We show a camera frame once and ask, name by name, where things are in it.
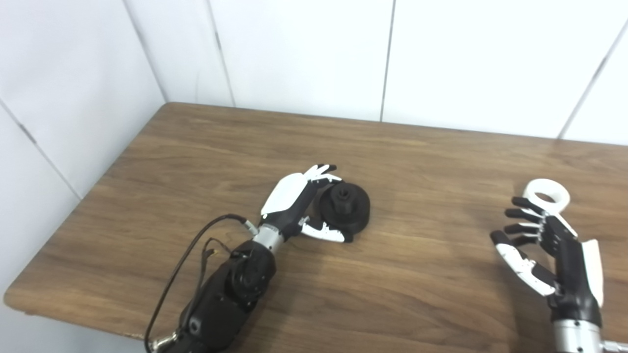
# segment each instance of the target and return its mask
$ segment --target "black cylindrical object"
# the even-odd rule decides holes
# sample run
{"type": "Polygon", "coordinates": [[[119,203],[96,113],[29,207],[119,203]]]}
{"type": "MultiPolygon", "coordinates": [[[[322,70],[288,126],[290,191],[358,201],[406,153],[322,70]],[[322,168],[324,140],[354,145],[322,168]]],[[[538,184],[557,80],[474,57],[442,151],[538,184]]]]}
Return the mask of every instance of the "black cylindrical object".
{"type": "Polygon", "coordinates": [[[321,218],[352,236],[366,227],[371,214],[371,201],[363,188],[351,183],[339,183],[323,192],[318,204],[321,218]]]}

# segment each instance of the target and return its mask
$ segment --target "white plastic ring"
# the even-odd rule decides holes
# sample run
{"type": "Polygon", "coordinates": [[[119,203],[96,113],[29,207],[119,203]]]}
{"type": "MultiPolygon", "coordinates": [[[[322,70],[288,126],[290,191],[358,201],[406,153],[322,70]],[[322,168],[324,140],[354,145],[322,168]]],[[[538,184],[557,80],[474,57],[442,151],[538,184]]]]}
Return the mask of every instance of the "white plastic ring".
{"type": "Polygon", "coordinates": [[[565,207],[569,205],[569,201],[571,200],[567,189],[565,189],[563,185],[550,179],[532,180],[526,186],[526,190],[523,191],[523,197],[551,214],[559,214],[562,212],[565,207]],[[542,200],[537,196],[537,193],[551,197],[554,202],[542,200]]]}

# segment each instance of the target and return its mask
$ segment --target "robotic arm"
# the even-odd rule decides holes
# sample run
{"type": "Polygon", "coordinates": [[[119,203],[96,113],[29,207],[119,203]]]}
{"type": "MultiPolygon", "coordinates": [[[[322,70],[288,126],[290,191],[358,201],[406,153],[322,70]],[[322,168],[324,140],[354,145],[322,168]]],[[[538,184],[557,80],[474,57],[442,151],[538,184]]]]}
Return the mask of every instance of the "robotic arm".
{"type": "Polygon", "coordinates": [[[329,174],[334,165],[315,165],[279,181],[261,210],[259,228],[242,222],[254,234],[231,251],[229,259],[205,281],[181,313],[179,328],[153,342],[155,353],[214,353],[230,346],[276,272],[274,256],[300,233],[318,239],[350,242],[352,234],[305,216],[319,189],[342,179],[329,174]]]}
{"type": "Polygon", "coordinates": [[[519,209],[506,216],[527,222],[490,234],[497,252],[528,286],[547,298],[554,325],[556,351],[561,353],[628,352],[627,344],[602,341],[600,309],[604,303],[602,262],[596,240],[578,241],[578,234],[560,216],[523,197],[513,197],[519,209]],[[507,234],[521,234],[513,239],[507,234]],[[519,250],[538,244],[555,258],[556,273],[519,250]]]}

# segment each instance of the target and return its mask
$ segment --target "white wall panel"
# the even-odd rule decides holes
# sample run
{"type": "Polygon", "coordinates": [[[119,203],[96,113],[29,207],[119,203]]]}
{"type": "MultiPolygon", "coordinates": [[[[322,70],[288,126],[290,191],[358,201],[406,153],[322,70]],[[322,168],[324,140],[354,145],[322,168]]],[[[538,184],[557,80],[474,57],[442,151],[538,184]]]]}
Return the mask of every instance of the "white wall panel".
{"type": "Polygon", "coordinates": [[[392,0],[211,0],[237,107],[379,120],[392,0]]]}
{"type": "Polygon", "coordinates": [[[81,196],[163,103],[122,1],[1,1],[0,53],[0,99],[81,196]]]}
{"type": "Polygon", "coordinates": [[[565,138],[628,145],[628,30],[624,30],[565,138]]]}
{"type": "MultiPolygon", "coordinates": [[[[78,202],[0,106],[0,294],[78,202]]],[[[2,303],[0,340],[3,352],[141,351],[137,340],[27,316],[2,303]]]]}
{"type": "Polygon", "coordinates": [[[397,0],[384,121],[555,138],[628,1],[397,0]]]}
{"type": "Polygon", "coordinates": [[[126,0],[166,98],[233,106],[206,0],[126,0]]]}

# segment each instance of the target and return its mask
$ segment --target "black cable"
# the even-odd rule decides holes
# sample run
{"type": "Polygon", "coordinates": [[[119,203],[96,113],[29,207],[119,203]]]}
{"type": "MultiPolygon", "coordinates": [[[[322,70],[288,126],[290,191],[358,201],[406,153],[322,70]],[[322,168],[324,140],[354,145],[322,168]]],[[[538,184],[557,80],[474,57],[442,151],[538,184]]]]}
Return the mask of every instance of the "black cable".
{"type": "Polygon", "coordinates": [[[207,239],[207,241],[203,245],[203,251],[200,253],[200,271],[198,274],[197,287],[196,287],[196,290],[194,291],[194,296],[192,297],[192,300],[190,304],[188,305],[187,310],[185,311],[185,316],[183,317],[183,327],[182,327],[183,330],[187,329],[187,326],[190,323],[190,317],[192,316],[192,312],[194,312],[194,309],[196,309],[198,305],[198,301],[200,300],[200,287],[202,286],[203,280],[205,279],[205,272],[207,270],[207,259],[209,259],[209,257],[211,257],[211,255],[215,253],[214,249],[209,249],[209,251],[207,250],[207,246],[212,241],[215,241],[218,244],[220,244],[222,249],[226,251],[227,254],[229,254],[229,256],[232,253],[232,251],[222,241],[216,238],[207,239]]]}
{"type": "Polygon", "coordinates": [[[179,263],[176,264],[175,269],[172,271],[172,274],[170,275],[170,279],[168,279],[168,282],[166,283],[166,286],[164,287],[164,290],[161,293],[161,297],[159,298],[159,301],[157,302],[157,306],[155,307],[153,316],[151,317],[151,320],[148,322],[148,327],[146,327],[146,333],[144,334],[144,348],[146,349],[146,353],[153,353],[149,345],[149,336],[151,334],[151,330],[153,329],[155,320],[157,320],[157,315],[159,315],[161,306],[163,305],[163,302],[166,299],[166,295],[168,294],[168,291],[170,290],[170,286],[172,286],[172,283],[175,281],[175,278],[177,274],[179,273],[181,266],[183,266],[183,263],[187,259],[188,255],[190,255],[190,252],[194,248],[194,245],[196,245],[196,243],[198,243],[198,240],[203,236],[203,234],[207,232],[207,229],[209,229],[209,227],[213,226],[214,224],[220,222],[221,220],[225,220],[225,219],[235,219],[235,220],[238,220],[242,224],[246,223],[246,218],[242,217],[241,215],[236,215],[236,214],[221,215],[220,217],[217,217],[214,220],[210,221],[208,224],[206,224],[205,227],[203,227],[203,229],[201,229],[198,232],[198,234],[194,237],[194,239],[192,240],[188,248],[183,253],[183,256],[179,260],[179,263]]]}

